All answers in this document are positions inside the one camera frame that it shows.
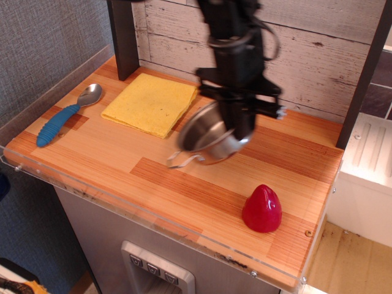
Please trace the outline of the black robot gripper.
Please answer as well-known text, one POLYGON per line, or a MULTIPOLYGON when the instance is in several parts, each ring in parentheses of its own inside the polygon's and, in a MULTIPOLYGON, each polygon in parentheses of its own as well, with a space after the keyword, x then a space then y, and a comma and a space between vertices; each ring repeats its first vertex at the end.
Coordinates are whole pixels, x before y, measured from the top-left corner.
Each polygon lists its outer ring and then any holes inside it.
POLYGON ((216 100, 227 130, 234 137, 250 140, 255 113, 281 119, 286 115, 279 104, 281 88, 263 76, 265 60, 261 39, 209 39, 216 66, 196 71, 200 93, 216 100))

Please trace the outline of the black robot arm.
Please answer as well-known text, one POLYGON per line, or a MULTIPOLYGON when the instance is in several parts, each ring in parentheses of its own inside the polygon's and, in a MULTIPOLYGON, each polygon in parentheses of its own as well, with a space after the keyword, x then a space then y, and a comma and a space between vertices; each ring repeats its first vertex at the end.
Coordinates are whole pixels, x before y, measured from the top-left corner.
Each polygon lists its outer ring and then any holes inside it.
POLYGON ((279 38, 255 13, 257 1, 199 1, 209 27, 208 46, 215 66, 199 68, 200 92, 217 101, 226 129, 239 141, 251 138, 257 114, 281 118, 281 88, 264 76, 265 62, 279 54, 279 38), (262 32, 275 43, 274 53, 264 55, 262 32))

